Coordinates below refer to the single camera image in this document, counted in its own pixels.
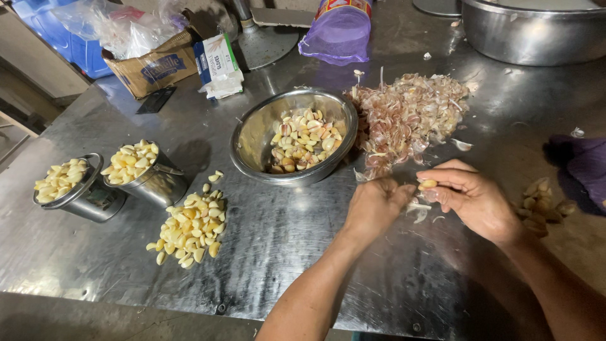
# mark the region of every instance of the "purple cloth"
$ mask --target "purple cloth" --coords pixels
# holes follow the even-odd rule
[[[589,198],[606,214],[606,138],[554,135],[548,156],[580,182]]]
[[[322,0],[309,32],[299,42],[299,53],[339,66],[368,61],[371,3]]]

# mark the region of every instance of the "metal countertop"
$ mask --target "metal countertop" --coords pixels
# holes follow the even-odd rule
[[[345,221],[361,154],[305,188],[267,186],[245,178],[229,159],[237,117],[268,96],[293,86],[344,90],[377,86],[379,70],[391,83],[403,73],[450,74],[471,88],[471,111],[448,143],[430,147],[435,166],[460,158],[505,187],[512,200],[531,181],[555,180],[557,169],[541,146],[576,126],[586,137],[606,135],[606,62],[566,67],[517,67],[475,52],[462,27],[425,15],[404,1],[373,8],[371,61],[336,67],[294,50],[276,64],[245,74],[244,93],[219,101],[199,94],[193,75],[158,114],[135,115],[135,101],[114,76],[100,79],[0,174],[0,290],[94,302],[263,319],[279,296],[313,264]],[[430,52],[432,59],[424,61]],[[188,193],[200,191],[216,169],[225,177],[228,224],[219,256],[182,269],[162,266],[145,250],[158,239],[167,213],[130,197],[120,212],[96,224],[32,203],[33,182],[49,165],[99,152],[106,159],[121,143],[158,141],[188,173]],[[400,182],[425,167],[395,167]],[[563,198],[554,186],[556,198]],[[402,216],[357,262],[342,293],[335,328],[430,339],[549,339],[529,289],[496,248],[439,209],[413,225]],[[577,213],[553,227],[544,243],[600,292],[606,292],[605,219]]]

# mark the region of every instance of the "cardboard box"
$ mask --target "cardboard box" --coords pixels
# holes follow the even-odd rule
[[[106,49],[101,51],[101,55],[128,91],[139,100],[198,72],[192,48],[195,41],[199,41],[198,34],[188,27],[139,58],[115,60]]]

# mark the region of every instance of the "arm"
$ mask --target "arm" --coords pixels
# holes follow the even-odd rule
[[[343,228],[322,257],[305,270],[270,311],[257,340],[324,340],[337,291],[353,262],[398,217],[415,191],[393,179],[361,184]]]
[[[424,192],[426,198],[440,202],[445,212],[454,209],[471,230],[495,243],[509,257],[539,300],[557,341],[604,339],[606,298],[522,226],[494,182],[459,160],[417,176],[438,181],[438,187]]]

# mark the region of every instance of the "forearm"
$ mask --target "forearm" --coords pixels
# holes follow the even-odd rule
[[[604,296],[572,273],[534,236],[499,247],[530,285],[557,341],[603,340]]]
[[[280,297],[257,340],[324,340],[337,291],[364,248],[342,231],[337,233],[324,255]]]

